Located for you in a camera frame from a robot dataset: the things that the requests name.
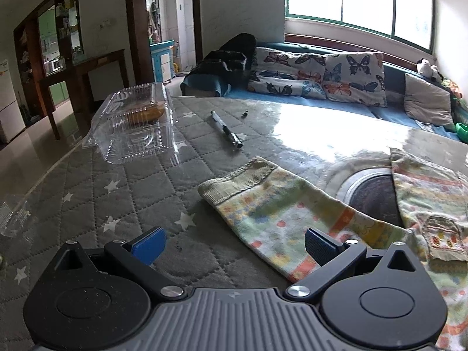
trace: blue sofa cover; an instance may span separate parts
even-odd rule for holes
[[[315,47],[310,45],[296,44],[296,43],[272,43],[272,42],[259,42],[259,47],[266,47],[270,49],[277,49],[289,53],[315,53],[315,54],[330,54],[341,52],[340,50],[327,49],[322,47]],[[436,85],[446,91],[449,91],[451,98],[454,98],[452,92],[445,86],[432,82],[430,79],[420,76],[418,73],[404,69],[387,62],[384,62],[385,73],[385,89],[387,91],[387,107],[368,107],[358,103],[341,103],[330,100],[306,99],[301,96],[276,96],[270,94],[254,93],[247,91],[247,85],[242,87],[232,88],[229,84],[224,82],[220,77],[215,75],[194,74],[187,76],[181,84],[182,93],[185,95],[187,86],[201,90],[201,91],[214,91],[216,96],[225,97],[230,99],[250,99],[250,100],[263,100],[273,101],[278,103],[297,104],[304,106],[314,106],[320,108],[337,109],[340,111],[352,112],[363,114],[368,117],[377,117],[381,120],[389,121],[392,123],[402,124],[412,128],[420,128],[416,121],[408,117],[403,108],[403,96],[405,95],[405,74],[412,74],[419,78],[426,80],[429,83]],[[444,127],[435,127],[434,133],[440,134],[444,137],[451,138],[459,141],[456,133],[448,132]]]

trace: embroidered patch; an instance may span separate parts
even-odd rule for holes
[[[453,220],[430,216],[421,232],[429,246],[431,259],[468,261],[460,230]]]

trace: gray quilted tablecloth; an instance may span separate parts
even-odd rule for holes
[[[452,150],[460,146],[421,130],[328,109],[253,100],[173,100],[179,165],[152,157],[114,166],[96,148],[79,146],[27,197],[29,224],[15,238],[0,239],[7,263],[0,271],[0,351],[32,346],[23,323],[24,301],[66,240],[102,247],[161,226],[167,245],[154,267],[177,284],[284,289],[287,281],[241,243],[197,192],[203,181],[251,157],[264,157],[326,189],[338,187],[353,171],[388,164],[390,144],[406,144],[411,151],[419,146],[411,147],[412,138],[413,144],[430,138],[442,151],[447,142]],[[243,138],[241,151],[215,129],[212,109]],[[333,120],[348,126],[337,128]]]

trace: window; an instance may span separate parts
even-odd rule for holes
[[[287,0],[287,16],[357,27],[431,51],[434,0]]]

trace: white refrigerator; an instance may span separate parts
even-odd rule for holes
[[[9,143],[24,128],[24,120],[11,83],[8,62],[4,61],[0,63],[0,141]]]

